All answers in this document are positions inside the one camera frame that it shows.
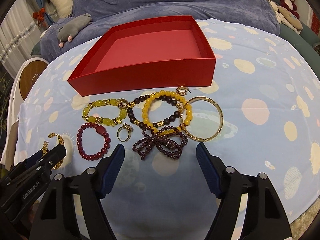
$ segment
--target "red bead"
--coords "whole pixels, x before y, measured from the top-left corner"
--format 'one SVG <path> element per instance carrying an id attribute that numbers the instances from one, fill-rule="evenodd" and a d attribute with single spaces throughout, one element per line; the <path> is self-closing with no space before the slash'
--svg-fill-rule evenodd
<path id="1" fill-rule="evenodd" d="M 98 134 L 103 135 L 106 132 L 106 129 L 102 125 L 98 125 L 96 131 Z"/>

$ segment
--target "gray plush toy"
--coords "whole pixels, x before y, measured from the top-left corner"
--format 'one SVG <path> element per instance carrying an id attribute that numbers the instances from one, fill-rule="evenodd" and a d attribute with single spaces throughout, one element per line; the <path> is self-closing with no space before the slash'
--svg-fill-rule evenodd
<path id="1" fill-rule="evenodd" d="M 65 42 L 71 42 L 72 39 L 78 35 L 79 31 L 81 31 L 91 23 L 91 15 L 88 13 L 79 15 L 70 22 L 66 23 L 58 31 L 59 47 L 63 48 Z"/>

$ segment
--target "wooden round object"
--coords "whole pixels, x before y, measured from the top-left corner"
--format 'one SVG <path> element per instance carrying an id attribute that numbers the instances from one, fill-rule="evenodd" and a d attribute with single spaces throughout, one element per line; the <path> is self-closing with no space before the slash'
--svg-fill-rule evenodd
<path id="1" fill-rule="evenodd" d="M 48 66 L 47 63 L 36 60 L 30 62 L 22 71 L 19 80 L 20 94 L 23 100 L 26 100 L 31 88 L 37 81 L 38 77 Z"/>

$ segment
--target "white curtain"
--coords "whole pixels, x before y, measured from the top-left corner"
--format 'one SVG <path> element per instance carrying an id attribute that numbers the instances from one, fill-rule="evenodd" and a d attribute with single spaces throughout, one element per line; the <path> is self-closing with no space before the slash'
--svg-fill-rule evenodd
<path id="1" fill-rule="evenodd" d="M 13 78 L 30 58 L 40 35 L 26 0 L 16 0 L 0 26 L 0 61 Z"/>

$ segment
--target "gold ring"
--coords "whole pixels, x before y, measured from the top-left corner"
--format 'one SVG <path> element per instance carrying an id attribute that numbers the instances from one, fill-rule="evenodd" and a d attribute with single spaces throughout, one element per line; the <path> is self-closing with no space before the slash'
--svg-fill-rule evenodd
<path id="1" fill-rule="evenodd" d="M 119 102 L 118 102 L 117 106 L 120 109 L 127 109 L 128 108 L 129 102 L 127 100 L 125 100 L 124 98 L 119 98 L 118 101 Z"/>
<path id="2" fill-rule="evenodd" d="M 187 91 L 189 91 L 189 89 L 187 87 L 178 87 L 176 89 L 177 94 L 181 95 L 181 96 L 185 96 L 187 94 Z"/>
<path id="3" fill-rule="evenodd" d="M 186 106 L 189 105 L 189 104 L 191 104 L 191 103 L 193 103 L 193 102 L 195 102 L 195 101 L 199 101 L 199 100 L 207 101 L 207 102 L 213 104 L 213 105 L 217 108 L 217 110 L 218 110 L 218 112 L 219 112 L 219 116 L 220 116 L 220 125 L 219 125 L 219 128 L 218 128 L 217 132 L 216 132 L 214 135 L 212 135 L 211 137 L 205 138 L 205 139 L 196 137 L 196 136 L 192 135 L 191 133 L 189 133 L 189 132 L 187 131 L 187 129 L 186 129 L 184 123 L 183 123 L 183 119 L 182 119 L 182 118 L 183 118 L 183 111 L 186 109 Z M 222 126 L 223 126 L 223 113 L 222 113 L 222 110 L 221 110 L 220 106 L 219 106 L 215 101 L 213 101 L 211 98 L 207 98 L 207 97 L 194 97 L 194 98 L 191 98 L 191 99 L 183 106 L 183 108 L 182 108 L 182 110 L 181 110 L 181 114 L 180 114 L 180 123 L 181 123 L 181 128 L 182 128 L 182 130 L 183 130 L 183 131 L 186 133 L 186 135 L 188 135 L 191 139 L 193 139 L 193 140 L 195 140 L 195 141 L 198 141 L 198 142 L 207 142 L 207 141 L 210 141 L 210 140 L 212 140 L 213 138 L 215 138 L 215 137 L 221 132 L 221 129 L 222 129 Z"/>
<path id="4" fill-rule="evenodd" d="M 121 132 L 121 130 L 123 130 L 123 129 L 126 129 L 127 131 L 128 131 L 128 137 L 125 139 L 125 140 L 121 140 L 120 139 L 120 137 L 119 137 L 119 134 L 120 134 L 120 132 Z M 131 137 L 131 132 L 133 131 L 133 128 L 132 128 L 132 126 L 131 125 L 128 125 L 127 123 L 123 123 L 123 126 L 121 126 L 119 129 L 118 129 L 118 132 L 117 132 L 117 137 L 118 137 L 118 140 L 120 141 L 120 142 L 126 142 L 126 141 L 128 141 L 129 139 L 130 139 L 130 137 Z"/>
<path id="5" fill-rule="evenodd" d="M 49 138 L 53 138 L 53 137 L 55 137 L 55 136 L 57 136 L 58 141 L 59 141 L 59 144 L 64 145 L 64 141 L 63 141 L 63 138 L 62 138 L 61 135 L 56 134 L 56 133 L 54 133 L 54 132 L 53 132 L 53 133 L 50 133 L 50 134 L 48 135 Z M 48 153 L 48 144 L 49 144 L 49 142 L 44 141 L 43 147 L 42 147 L 42 156 L 44 156 L 44 155 L 46 155 L 46 154 Z M 59 161 L 52 169 L 53 169 L 53 170 L 59 169 L 59 168 L 61 167 L 61 165 L 62 165 L 63 159 L 62 159 L 61 161 Z"/>

